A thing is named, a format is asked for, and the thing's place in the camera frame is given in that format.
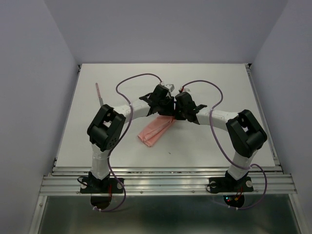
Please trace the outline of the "pink cloth napkin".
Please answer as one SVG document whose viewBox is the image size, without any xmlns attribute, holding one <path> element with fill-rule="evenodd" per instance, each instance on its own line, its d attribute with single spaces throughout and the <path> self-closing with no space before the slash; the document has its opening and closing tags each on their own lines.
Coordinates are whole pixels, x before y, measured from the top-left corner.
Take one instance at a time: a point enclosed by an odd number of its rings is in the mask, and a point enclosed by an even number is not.
<svg viewBox="0 0 312 234">
<path fill-rule="evenodd" d="M 138 134 L 138 139 L 148 147 L 152 147 L 175 123 L 174 117 L 158 116 Z"/>
</svg>

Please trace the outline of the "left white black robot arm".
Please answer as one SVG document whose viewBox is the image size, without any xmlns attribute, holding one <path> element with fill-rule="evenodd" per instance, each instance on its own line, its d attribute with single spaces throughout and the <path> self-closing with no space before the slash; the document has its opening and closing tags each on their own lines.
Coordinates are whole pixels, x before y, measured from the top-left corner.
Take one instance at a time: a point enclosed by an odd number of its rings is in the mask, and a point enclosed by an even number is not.
<svg viewBox="0 0 312 234">
<path fill-rule="evenodd" d="M 152 93 L 148 93 L 138 100 L 118 107 L 104 104 L 87 129 L 92 144 L 92 167 L 89 176 L 93 178 L 92 187 L 97 192 L 104 192 L 108 188 L 107 177 L 110 174 L 108 166 L 109 153 L 121 140 L 121 132 L 125 123 L 140 117 L 153 114 L 173 116 L 174 90 L 172 84 L 159 84 Z"/>
</svg>

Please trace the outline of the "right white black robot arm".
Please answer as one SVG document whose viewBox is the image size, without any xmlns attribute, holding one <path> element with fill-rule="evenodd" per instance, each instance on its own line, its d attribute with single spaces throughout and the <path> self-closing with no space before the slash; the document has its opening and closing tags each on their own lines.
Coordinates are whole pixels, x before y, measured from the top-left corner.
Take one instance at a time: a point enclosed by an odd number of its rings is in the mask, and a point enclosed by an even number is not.
<svg viewBox="0 0 312 234">
<path fill-rule="evenodd" d="M 236 190 L 247 175 L 251 162 L 268 137 L 264 129 L 250 110 L 239 113 L 214 110 L 207 105 L 196 105 L 191 94 L 182 92 L 175 97 L 177 119 L 187 120 L 198 125 L 210 126 L 213 137 L 230 166 L 224 178 L 229 190 Z M 217 140 L 214 128 L 228 132 L 234 157 L 230 159 Z"/>
</svg>

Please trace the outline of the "pink handled knife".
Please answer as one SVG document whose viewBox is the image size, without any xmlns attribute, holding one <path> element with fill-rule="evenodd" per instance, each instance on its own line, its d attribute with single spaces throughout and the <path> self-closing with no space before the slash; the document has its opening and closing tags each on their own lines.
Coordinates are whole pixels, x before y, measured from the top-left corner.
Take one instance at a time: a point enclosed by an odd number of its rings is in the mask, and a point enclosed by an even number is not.
<svg viewBox="0 0 312 234">
<path fill-rule="evenodd" d="M 102 106 L 104 103 L 103 103 L 103 99 L 102 99 L 102 97 L 101 97 L 99 85 L 98 85 L 97 82 L 96 82 L 96 91 L 97 91 L 97 97 L 98 97 L 98 99 L 99 99 L 100 106 Z"/>
</svg>

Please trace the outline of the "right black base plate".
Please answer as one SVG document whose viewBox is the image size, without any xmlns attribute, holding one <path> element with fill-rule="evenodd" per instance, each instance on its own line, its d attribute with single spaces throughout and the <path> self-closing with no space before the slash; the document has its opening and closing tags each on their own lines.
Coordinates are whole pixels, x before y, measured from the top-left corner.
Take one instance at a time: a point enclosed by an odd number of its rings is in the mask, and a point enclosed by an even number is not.
<svg viewBox="0 0 312 234">
<path fill-rule="evenodd" d="M 206 186 L 209 193 L 236 193 L 236 192 L 253 192 L 253 183 L 250 177 L 244 177 L 240 180 L 234 180 L 229 177 L 211 177 Z"/>
</svg>

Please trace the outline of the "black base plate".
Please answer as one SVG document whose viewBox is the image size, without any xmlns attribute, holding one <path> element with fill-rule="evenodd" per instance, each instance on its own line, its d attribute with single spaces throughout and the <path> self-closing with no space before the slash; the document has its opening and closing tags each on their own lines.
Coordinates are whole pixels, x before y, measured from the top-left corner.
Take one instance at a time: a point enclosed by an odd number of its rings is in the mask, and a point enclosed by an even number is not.
<svg viewBox="0 0 312 234">
<path fill-rule="evenodd" d="M 122 194 L 122 185 L 115 178 L 105 178 L 103 182 L 96 182 L 87 176 L 77 178 L 81 194 Z"/>
<path fill-rule="evenodd" d="M 236 192 L 253 192 L 253 183 L 250 177 L 244 177 L 240 180 L 234 180 L 229 177 L 211 177 L 206 186 L 209 193 L 236 193 Z"/>
</svg>

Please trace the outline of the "aluminium rail frame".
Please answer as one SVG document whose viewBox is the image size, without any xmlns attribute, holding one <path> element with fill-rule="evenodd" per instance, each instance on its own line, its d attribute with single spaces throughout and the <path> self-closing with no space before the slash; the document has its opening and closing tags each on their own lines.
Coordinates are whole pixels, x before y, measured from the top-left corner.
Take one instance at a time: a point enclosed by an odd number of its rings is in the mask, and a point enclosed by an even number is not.
<svg viewBox="0 0 312 234">
<path fill-rule="evenodd" d="M 73 117 L 78 102 L 87 98 L 92 87 L 85 87 L 86 82 L 102 84 L 107 81 L 110 88 L 114 83 L 124 79 L 129 73 L 150 71 L 158 73 L 164 80 L 181 85 L 191 77 L 210 78 L 218 82 L 222 91 L 228 96 L 224 106 L 230 107 L 233 98 L 247 104 L 255 111 L 262 121 L 262 126 L 268 130 L 267 121 L 263 113 L 254 83 L 250 66 L 242 64 L 214 64 L 214 63 L 84 63 L 79 66 L 78 80 L 73 95 L 71 108 L 62 135 L 60 150 L 53 169 L 42 180 L 37 207 L 31 224 L 31 233 L 42 233 L 44 222 L 47 220 L 48 209 L 52 206 L 52 198 L 65 197 L 72 200 L 85 197 L 78 189 L 78 176 L 85 176 L 91 162 L 89 159 L 74 156 L 64 156 L 63 151 L 68 137 L 71 135 L 69 127 L 73 124 Z M 259 169 L 252 169 L 250 177 L 253 181 L 252 196 L 267 192 L 263 200 L 254 209 L 246 211 L 247 217 L 254 217 L 246 225 L 239 226 L 240 233 L 280 233 L 280 234 L 309 234 L 311 228 L 300 205 L 297 188 L 293 177 L 283 171 L 273 140 L 265 145 L 264 154 L 258 159 L 263 165 L 265 174 Z M 226 171 L 227 163 L 221 155 L 209 154 L 205 159 L 198 153 L 195 160 L 182 162 L 176 166 L 168 164 L 167 159 L 161 158 L 159 164 L 149 161 L 140 164 L 139 157 L 127 158 L 126 164 L 114 160 L 114 171 L 125 178 L 126 202 L 133 199 L 145 198 L 210 198 L 206 185 L 211 177 L 219 177 Z"/>
</svg>

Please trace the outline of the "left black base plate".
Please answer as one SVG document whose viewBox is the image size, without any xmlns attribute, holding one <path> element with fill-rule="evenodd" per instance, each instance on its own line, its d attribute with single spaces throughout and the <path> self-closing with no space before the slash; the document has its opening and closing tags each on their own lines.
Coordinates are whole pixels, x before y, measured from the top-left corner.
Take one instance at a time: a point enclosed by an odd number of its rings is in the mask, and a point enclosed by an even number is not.
<svg viewBox="0 0 312 234">
<path fill-rule="evenodd" d="M 105 178 L 103 182 L 96 182 L 87 176 L 77 178 L 81 194 L 122 194 L 122 185 L 115 178 Z"/>
</svg>

